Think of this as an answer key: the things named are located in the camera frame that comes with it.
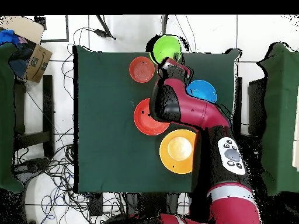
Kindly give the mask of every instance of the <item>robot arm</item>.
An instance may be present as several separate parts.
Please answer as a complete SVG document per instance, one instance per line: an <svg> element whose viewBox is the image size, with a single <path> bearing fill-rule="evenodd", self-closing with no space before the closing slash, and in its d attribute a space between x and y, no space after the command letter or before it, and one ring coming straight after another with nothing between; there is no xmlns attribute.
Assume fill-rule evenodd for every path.
<svg viewBox="0 0 299 224"><path fill-rule="evenodd" d="M186 68L168 58L160 70L162 78L149 103L151 116L197 130L190 217L213 224L259 224L246 165L228 120L215 105L186 93Z"/></svg>

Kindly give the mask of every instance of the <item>green table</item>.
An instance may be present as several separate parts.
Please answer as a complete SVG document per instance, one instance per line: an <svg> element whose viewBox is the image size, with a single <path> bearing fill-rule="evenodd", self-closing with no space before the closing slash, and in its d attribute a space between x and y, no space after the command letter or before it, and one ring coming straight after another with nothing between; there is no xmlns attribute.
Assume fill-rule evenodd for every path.
<svg viewBox="0 0 299 224"><path fill-rule="evenodd" d="M299 87L299 52L282 43L270 46L258 63L265 72L266 129L262 137L263 179L269 195L299 192L299 172L292 167L293 141Z"/></svg>
<svg viewBox="0 0 299 224"><path fill-rule="evenodd" d="M167 170L159 157L162 139L176 129L171 124L161 135L147 136L135 126L136 105L151 96L157 75L147 83L132 80L128 68L147 52L90 52L77 46L79 90L79 191L80 192L189 192L191 173ZM234 60L228 54L184 54L194 69L193 80L210 82L217 103L232 110Z"/></svg>
<svg viewBox="0 0 299 224"><path fill-rule="evenodd" d="M24 190L11 172L13 164L13 136L15 134L15 106L13 87L15 76L8 61L17 48L12 43L0 45L0 188L20 193Z"/></svg>

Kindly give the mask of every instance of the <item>red plate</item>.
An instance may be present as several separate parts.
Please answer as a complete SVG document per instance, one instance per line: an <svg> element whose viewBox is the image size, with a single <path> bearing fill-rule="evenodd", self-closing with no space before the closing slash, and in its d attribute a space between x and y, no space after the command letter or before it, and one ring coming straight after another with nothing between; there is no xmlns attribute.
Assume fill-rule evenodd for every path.
<svg viewBox="0 0 299 224"><path fill-rule="evenodd" d="M150 114L150 98L141 101L134 111L134 122L138 130L149 136L156 136L163 133L170 123L157 122Z"/></svg>
<svg viewBox="0 0 299 224"><path fill-rule="evenodd" d="M152 79L155 67L150 59L137 57L131 62L129 72L133 80L144 83Z"/></svg>

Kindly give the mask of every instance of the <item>cardboard box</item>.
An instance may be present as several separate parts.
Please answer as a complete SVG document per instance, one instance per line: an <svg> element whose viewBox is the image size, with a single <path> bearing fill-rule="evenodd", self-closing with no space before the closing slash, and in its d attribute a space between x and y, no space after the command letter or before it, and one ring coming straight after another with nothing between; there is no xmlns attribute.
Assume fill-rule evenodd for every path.
<svg viewBox="0 0 299 224"><path fill-rule="evenodd" d="M14 73L21 79L39 83L47 68L52 52L26 37L19 37L24 39L24 43L17 45L18 51L11 56L9 64Z"/></svg>

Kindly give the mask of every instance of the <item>white floor tile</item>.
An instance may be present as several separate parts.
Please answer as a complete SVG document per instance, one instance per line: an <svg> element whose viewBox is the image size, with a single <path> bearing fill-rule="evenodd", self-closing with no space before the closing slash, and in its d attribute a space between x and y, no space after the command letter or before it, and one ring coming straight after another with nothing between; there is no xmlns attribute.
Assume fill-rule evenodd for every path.
<svg viewBox="0 0 299 224"><path fill-rule="evenodd" d="M38 175L33 178L27 188L25 204L50 204L54 199L56 185L52 181L51 177L46 174ZM64 204L61 198L57 199L56 204Z"/></svg>
<svg viewBox="0 0 299 224"><path fill-rule="evenodd" d="M263 70L255 63L240 62L238 66L238 76L242 77L242 115L241 122L249 124L249 100L248 85L249 82L264 78Z"/></svg>
<svg viewBox="0 0 299 224"><path fill-rule="evenodd" d="M240 61L264 59L274 42L286 42L299 48L298 17L290 15L238 15L238 48L243 51Z"/></svg>
<svg viewBox="0 0 299 224"><path fill-rule="evenodd" d="M63 72L67 73L68 77L64 77L61 67L63 65ZM73 72L74 68L72 62L49 62L45 71L45 75L53 76L53 98L54 98L54 122L55 133L65 133L70 128L74 127L72 115L74 113L74 86L73 86Z"/></svg>
<svg viewBox="0 0 299 224"><path fill-rule="evenodd" d="M116 38L103 38L90 32L90 49L104 52L145 52L148 41L159 34L160 15L105 16L106 24ZM89 16L90 28L103 30L96 16Z"/></svg>
<svg viewBox="0 0 299 224"><path fill-rule="evenodd" d="M188 215L189 213L189 207L188 206L178 206L178 214L179 215Z"/></svg>
<svg viewBox="0 0 299 224"><path fill-rule="evenodd" d="M236 48L236 15L187 15L187 18L195 36L196 52L224 53L230 48ZM184 39L185 34L192 51L195 51L194 38L187 18L186 15L169 15L166 33Z"/></svg>
<svg viewBox="0 0 299 224"><path fill-rule="evenodd" d="M54 136L54 140L58 141L59 140L59 136L55 135ZM68 145L68 144L72 144L73 143L73 136L72 135L64 135L61 137L64 145ZM58 141L55 142L55 151L62 147L62 142ZM58 152L55 155L55 160L60 161L62 158L65 157L64 155L65 150L62 149L60 152ZM28 159L32 159L32 158L43 158L43 154L40 154L39 156L29 156L28 154L24 155L24 157L22 157L26 160ZM51 169L50 173L55 175L55 173L57 173L56 175L59 176L63 176L64 178L68 179L69 184L73 185L74 184L74 179L71 177L71 175L74 172L74 167L72 165L69 165L68 168L70 169L69 174L67 175L62 175L62 174L58 174L62 172L62 166L56 166L55 168ZM69 199L68 196L65 196L65 200L66 203L63 201L63 199L61 198L64 195L64 189L62 188L57 189L57 185L61 184L61 179L59 177L54 177L53 179L51 177L49 177L46 174L41 174L35 178L33 178L27 188L26 191L26 198L25 198L25 203L26 204L48 204L51 201L53 202L54 205L65 205L66 203L69 203Z"/></svg>
<svg viewBox="0 0 299 224"><path fill-rule="evenodd" d="M88 31L83 30L82 34L81 34L81 30L77 31L78 29L81 29L83 27L88 27L87 15L69 15L68 16L69 42L47 42L47 43L42 43L41 46L53 53L51 60L64 61L69 57L70 55L69 52L72 53L71 45L68 46L68 50L67 50L68 44L73 44L75 42L76 45L80 44L82 46L88 47Z"/></svg>
<svg viewBox="0 0 299 224"><path fill-rule="evenodd" d="M126 205L126 202L124 201L123 197L121 197L121 202L124 206ZM113 203L117 203L119 205L119 195L117 193L114 194L112 192L103 192L103 204L112 205Z"/></svg>
<svg viewBox="0 0 299 224"><path fill-rule="evenodd" d="M43 206L43 209L48 214L48 218L43 224L89 224L84 218L85 216L89 219L88 211L86 210L83 211L83 216L81 212L74 208L69 208L67 205L53 206L52 209L49 206L47 209ZM34 220L37 224L40 224L47 215L39 205L26 205L26 216L28 220Z"/></svg>

